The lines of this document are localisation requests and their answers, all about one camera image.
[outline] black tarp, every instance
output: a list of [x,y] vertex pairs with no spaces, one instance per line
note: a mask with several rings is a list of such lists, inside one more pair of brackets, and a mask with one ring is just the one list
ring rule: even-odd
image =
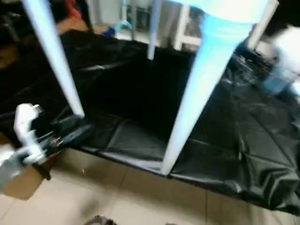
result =
[[[161,175],[194,55],[158,48],[150,62],[138,42],[80,31],[61,38],[93,125],[74,148]],[[229,65],[168,178],[300,215],[297,105],[268,97],[238,67]],[[20,103],[41,105],[50,120],[70,114],[41,50],[0,75],[0,128],[11,139]]]

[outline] white pole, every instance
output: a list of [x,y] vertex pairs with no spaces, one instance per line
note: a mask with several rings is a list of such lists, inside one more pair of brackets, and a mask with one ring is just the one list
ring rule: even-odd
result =
[[136,32],[136,0],[131,0],[131,37],[132,40],[135,40],[135,32]]
[[161,5],[162,5],[162,0],[152,0],[152,13],[151,13],[150,31],[149,31],[150,43],[148,46],[148,53],[147,53],[147,58],[149,60],[153,60],[154,58]]
[[196,55],[161,167],[170,173],[226,65],[251,31],[251,23],[231,22],[205,15],[202,44]]
[[73,113],[84,117],[83,108],[55,28],[48,1],[23,0],[23,5]]

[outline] metal bar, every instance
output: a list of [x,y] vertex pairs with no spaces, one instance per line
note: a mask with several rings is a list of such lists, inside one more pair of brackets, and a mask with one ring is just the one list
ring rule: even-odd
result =
[[49,3],[46,0],[23,0],[23,5],[73,113],[84,117]]
[[154,58],[161,5],[162,5],[162,0],[152,0],[152,13],[151,13],[150,32],[149,32],[150,43],[148,46],[148,53],[147,53],[147,58],[149,60],[153,60]]
[[135,40],[135,32],[136,32],[136,0],[131,0],[131,37],[132,40]]

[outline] beige floor tile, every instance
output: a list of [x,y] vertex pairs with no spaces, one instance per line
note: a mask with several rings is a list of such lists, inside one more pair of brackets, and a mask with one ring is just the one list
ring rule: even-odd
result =
[[156,210],[125,200],[115,203],[111,218],[118,225],[165,225],[166,222]]
[[294,225],[294,217],[291,214],[270,211],[251,205],[250,216],[253,224],[262,225]]
[[6,195],[0,195],[0,221],[8,212],[9,208],[15,202],[15,199]]
[[207,191],[207,225],[251,225],[249,204]]
[[205,224],[205,191],[198,187],[129,169],[120,197],[159,211],[169,222]]
[[97,214],[109,217],[114,198],[52,178],[29,200],[15,202],[1,225],[82,225]]
[[300,217],[294,217],[295,225],[300,225]]
[[207,225],[294,225],[293,216],[207,192]]
[[67,150],[58,158],[52,176],[100,192],[116,194],[127,167],[76,150]]

